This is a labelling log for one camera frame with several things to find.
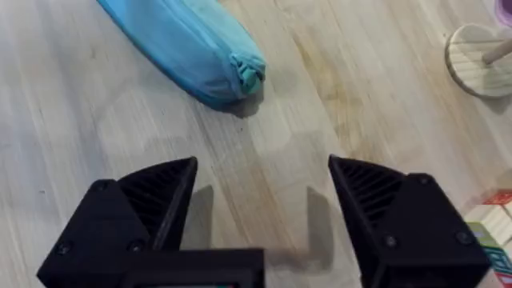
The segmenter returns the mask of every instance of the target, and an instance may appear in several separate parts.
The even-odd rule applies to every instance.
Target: wooden stand
[[[446,64],[468,93],[484,98],[512,95],[512,40],[483,26],[459,28],[446,44]]]

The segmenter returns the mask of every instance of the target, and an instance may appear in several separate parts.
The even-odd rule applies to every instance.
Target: white round base
[[[512,95],[512,55],[486,65],[482,56],[506,39],[478,25],[459,28],[446,44],[446,64],[454,80],[468,93],[484,98]]]

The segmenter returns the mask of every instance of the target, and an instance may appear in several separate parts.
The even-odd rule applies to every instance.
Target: blue fabric pouch
[[[131,41],[200,101],[222,108],[262,87],[265,60],[216,0],[98,0]]]

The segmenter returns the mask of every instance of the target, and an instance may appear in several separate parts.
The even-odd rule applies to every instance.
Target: wooden table
[[[93,180],[171,159],[200,161],[184,248],[263,246],[268,287],[360,285],[331,153],[431,173],[463,213],[510,179],[509,99],[465,94],[443,60],[461,24],[494,24],[491,0],[222,3],[268,61],[242,118],[182,92],[93,0],[0,0],[2,287],[40,287]]]

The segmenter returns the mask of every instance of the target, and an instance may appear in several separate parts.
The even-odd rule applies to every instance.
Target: screw
[[[457,241],[463,245],[469,245],[473,243],[473,237],[464,231],[457,232],[455,234]]]
[[[384,237],[384,243],[389,248],[396,248],[398,246],[398,240],[391,235],[387,235]]]
[[[142,248],[144,248],[144,241],[141,239],[133,240],[128,244],[128,247],[126,248],[130,252],[140,252],[142,251]]]
[[[66,242],[62,242],[62,243],[58,244],[55,252],[58,255],[64,256],[64,255],[68,254],[69,252],[71,252],[72,249],[73,249],[73,243],[66,241]]]

